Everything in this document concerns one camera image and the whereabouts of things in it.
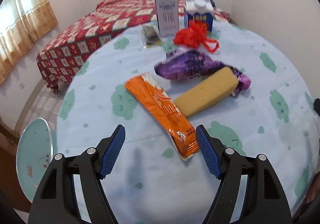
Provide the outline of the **orange snack wrapper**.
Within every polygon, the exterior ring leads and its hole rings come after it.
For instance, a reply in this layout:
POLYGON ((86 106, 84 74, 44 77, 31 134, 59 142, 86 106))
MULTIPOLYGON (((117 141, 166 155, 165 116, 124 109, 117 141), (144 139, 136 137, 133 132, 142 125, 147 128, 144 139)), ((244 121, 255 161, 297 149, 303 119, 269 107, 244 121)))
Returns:
POLYGON ((187 161, 199 151, 195 128, 151 74, 130 78, 125 88, 168 133, 182 160, 187 161))

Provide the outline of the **left beige curtain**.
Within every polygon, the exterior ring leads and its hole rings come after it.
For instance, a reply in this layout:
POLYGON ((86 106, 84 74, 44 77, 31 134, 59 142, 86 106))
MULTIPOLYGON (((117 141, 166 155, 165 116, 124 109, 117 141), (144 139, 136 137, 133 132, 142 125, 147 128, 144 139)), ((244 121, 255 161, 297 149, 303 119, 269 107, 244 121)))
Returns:
POLYGON ((58 25, 49 0, 1 3, 1 83, 35 42, 58 25))

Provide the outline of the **yellow sponge block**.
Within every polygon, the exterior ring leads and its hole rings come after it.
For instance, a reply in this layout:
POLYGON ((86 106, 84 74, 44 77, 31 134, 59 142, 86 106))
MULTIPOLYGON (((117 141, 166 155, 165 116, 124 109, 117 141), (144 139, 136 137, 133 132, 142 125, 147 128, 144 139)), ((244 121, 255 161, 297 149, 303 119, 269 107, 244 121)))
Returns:
POLYGON ((185 117, 190 117, 221 102, 235 90, 238 83, 233 71, 224 67, 178 96, 174 103, 185 117))

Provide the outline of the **red plastic bag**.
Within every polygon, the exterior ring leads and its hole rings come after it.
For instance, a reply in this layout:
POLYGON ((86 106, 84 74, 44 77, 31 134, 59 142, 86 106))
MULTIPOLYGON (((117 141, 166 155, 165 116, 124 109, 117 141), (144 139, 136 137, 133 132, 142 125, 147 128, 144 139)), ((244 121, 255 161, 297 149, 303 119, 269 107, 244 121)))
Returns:
POLYGON ((214 53, 218 50, 220 44, 217 40, 207 37, 207 28, 206 22, 191 20, 187 28, 176 33, 173 43, 191 48, 199 48, 203 45, 208 52, 214 53))

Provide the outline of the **teal round trash bin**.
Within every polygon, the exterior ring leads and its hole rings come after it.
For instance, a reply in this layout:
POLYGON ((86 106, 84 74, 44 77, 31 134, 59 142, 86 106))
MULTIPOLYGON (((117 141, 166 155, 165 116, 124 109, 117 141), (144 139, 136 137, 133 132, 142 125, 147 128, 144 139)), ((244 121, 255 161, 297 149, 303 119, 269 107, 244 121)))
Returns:
POLYGON ((16 173, 25 197, 31 202, 53 158, 52 131, 43 118, 31 121, 23 130, 16 152, 16 173))

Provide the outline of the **bed with red quilt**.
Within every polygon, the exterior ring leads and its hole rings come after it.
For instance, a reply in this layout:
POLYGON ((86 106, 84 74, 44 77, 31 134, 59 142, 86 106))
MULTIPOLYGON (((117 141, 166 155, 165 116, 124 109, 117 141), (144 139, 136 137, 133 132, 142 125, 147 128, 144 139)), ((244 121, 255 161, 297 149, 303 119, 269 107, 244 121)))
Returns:
POLYGON ((129 27, 156 21, 155 0, 101 2, 96 9, 59 33, 37 55, 46 87, 57 93, 69 84, 88 57, 129 27))

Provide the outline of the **grey white milk carton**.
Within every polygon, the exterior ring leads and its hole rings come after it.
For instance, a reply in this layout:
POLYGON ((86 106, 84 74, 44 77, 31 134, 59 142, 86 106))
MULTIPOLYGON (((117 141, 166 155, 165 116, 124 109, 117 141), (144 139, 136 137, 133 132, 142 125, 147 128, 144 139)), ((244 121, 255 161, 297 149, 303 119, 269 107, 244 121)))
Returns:
POLYGON ((169 37, 179 31, 178 0, 155 0, 159 35, 169 37))

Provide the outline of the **light blue patterned tablecloth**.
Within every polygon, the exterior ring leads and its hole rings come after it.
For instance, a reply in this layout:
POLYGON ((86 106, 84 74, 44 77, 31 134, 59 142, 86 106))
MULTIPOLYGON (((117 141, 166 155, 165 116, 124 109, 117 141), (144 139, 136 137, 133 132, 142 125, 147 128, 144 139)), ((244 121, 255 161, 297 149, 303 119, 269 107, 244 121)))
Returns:
MULTIPOLYGON (((75 76, 57 118, 57 150, 79 155, 126 129, 125 143, 102 185, 119 223, 201 223, 219 181, 200 152, 183 161, 154 117, 124 88, 174 48, 144 48, 132 27, 96 50, 75 76)), ((285 190, 291 212, 304 200, 318 163, 319 123, 303 78, 283 53, 259 35, 226 22, 214 24, 220 48, 213 60, 236 67, 248 90, 190 118, 247 156, 265 154, 285 190)))

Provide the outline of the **small dark foil packet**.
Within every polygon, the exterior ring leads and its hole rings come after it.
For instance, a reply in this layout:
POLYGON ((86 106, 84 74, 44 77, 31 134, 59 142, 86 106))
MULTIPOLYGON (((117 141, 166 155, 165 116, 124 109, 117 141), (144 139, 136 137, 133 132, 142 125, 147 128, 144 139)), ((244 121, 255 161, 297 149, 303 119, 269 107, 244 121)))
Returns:
POLYGON ((142 42, 145 48, 161 46, 162 41, 153 26, 142 26, 142 42))

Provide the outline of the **blue white capped carton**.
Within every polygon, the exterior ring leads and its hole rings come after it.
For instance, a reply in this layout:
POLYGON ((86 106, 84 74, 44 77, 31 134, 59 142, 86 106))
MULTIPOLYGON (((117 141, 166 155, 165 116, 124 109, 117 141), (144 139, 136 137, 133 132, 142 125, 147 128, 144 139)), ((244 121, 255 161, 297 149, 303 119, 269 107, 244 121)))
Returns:
POLYGON ((185 0, 184 27, 188 28, 190 21, 202 25, 207 33, 213 29, 214 8, 210 0, 185 0))

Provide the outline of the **purple snack wrapper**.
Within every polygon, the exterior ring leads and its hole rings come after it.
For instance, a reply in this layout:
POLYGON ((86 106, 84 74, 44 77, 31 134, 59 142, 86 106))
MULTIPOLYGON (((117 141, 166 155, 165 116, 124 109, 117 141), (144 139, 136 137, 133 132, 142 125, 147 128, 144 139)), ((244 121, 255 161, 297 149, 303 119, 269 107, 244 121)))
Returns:
POLYGON ((154 66, 158 76, 168 80, 187 80, 196 77, 209 77, 227 65, 212 60, 202 51, 189 48, 177 48, 166 54, 166 60, 154 66))

